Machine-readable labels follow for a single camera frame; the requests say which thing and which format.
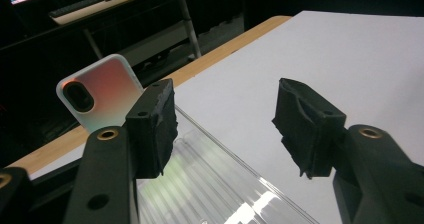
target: clear plastic container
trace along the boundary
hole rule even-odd
[[[178,107],[164,176],[138,180],[140,223],[317,223]]]

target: white table surface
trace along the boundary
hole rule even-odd
[[[305,11],[176,88],[176,104],[266,180],[320,223],[341,223],[333,177],[299,177],[271,123],[282,77],[424,165],[424,18]]]

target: pink phone case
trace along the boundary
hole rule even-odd
[[[127,60],[113,54],[62,79],[56,93],[91,133],[106,126],[122,126],[143,87]]]

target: brass screw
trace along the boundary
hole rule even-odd
[[[7,173],[0,173],[0,189],[5,187],[12,180],[12,176]]]
[[[372,128],[361,128],[359,129],[359,133],[361,133],[361,135],[365,137],[372,138],[372,139],[379,139],[383,137],[383,134],[381,134],[380,131],[377,131]]]
[[[107,141],[117,136],[118,136],[118,131],[116,129],[107,129],[97,134],[97,139],[101,141]]]

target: smartphone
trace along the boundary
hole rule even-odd
[[[60,100],[89,133],[122,126],[143,91],[128,61],[118,54],[102,58],[56,86]]]

